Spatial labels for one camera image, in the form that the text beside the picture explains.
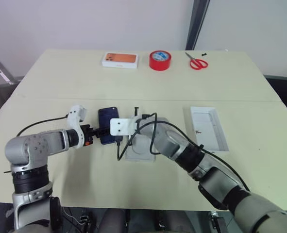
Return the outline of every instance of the table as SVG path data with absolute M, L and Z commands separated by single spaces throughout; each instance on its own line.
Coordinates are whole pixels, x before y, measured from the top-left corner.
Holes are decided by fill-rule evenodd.
M 207 52 L 202 58 L 209 69 L 195 71 L 184 51 L 171 51 L 171 66 L 162 72 L 149 67 L 150 52 L 135 52 L 139 54 L 138 69 L 102 67 L 104 53 L 48 50 L 15 95 L 42 99 L 280 101 L 244 52 Z M 201 58 L 202 52 L 189 54 Z

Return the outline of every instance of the floor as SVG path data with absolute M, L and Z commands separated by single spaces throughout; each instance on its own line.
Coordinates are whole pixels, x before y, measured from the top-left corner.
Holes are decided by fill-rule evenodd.
M 0 233 L 8 233 L 13 228 L 13 214 L 12 204 L 0 203 Z M 71 207 L 71 212 L 76 219 L 80 219 L 81 215 L 85 215 L 88 212 L 92 212 L 95 217 L 95 233 L 97 232 L 97 227 L 99 226 L 101 219 L 106 211 L 102 208 L 76 208 Z M 70 214 L 69 209 L 65 208 L 65 211 Z M 191 223 L 194 226 L 196 233 L 216 233 L 213 230 L 211 223 L 208 218 L 208 212 L 205 211 L 186 211 Z M 228 233 L 241 233 L 242 231 L 237 226 L 233 216 L 229 212 L 218 212 L 219 217 L 223 217 L 227 225 Z M 153 212 L 152 210 L 130 210 L 130 222 L 129 222 L 129 233 L 153 231 L 154 225 L 152 220 Z M 63 233 L 75 233 L 74 227 L 64 221 Z

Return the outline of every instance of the cable connector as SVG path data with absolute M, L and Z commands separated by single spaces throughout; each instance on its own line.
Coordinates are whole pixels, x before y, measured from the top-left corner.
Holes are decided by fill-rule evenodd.
M 115 141 L 118 146 L 118 161 L 122 158 L 119 156 L 119 147 L 120 147 L 120 142 L 123 140 L 123 136 L 115 136 Z
M 145 120 L 146 118 L 148 118 L 148 117 L 150 117 L 151 115 L 150 114 L 142 114 L 141 115 L 141 118 L 143 119 L 143 120 Z

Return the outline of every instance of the white wall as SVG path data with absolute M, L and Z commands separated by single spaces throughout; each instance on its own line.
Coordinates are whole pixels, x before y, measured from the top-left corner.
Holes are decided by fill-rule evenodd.
M 0 0 L 0 61 L 25 75 L 48 48 L 183 50 L 193 0 Z
M 243 50 L 262 73 L 287 76 L 287 0 L 211 0 L 196 50 Z

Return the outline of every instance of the orange phone box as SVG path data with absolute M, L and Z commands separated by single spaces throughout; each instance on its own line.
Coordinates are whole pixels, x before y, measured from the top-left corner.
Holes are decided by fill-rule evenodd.
M 137 69 L 138 60 L 138 54 L 107 52 L 102 60 L 102 65 L 104 67 Z

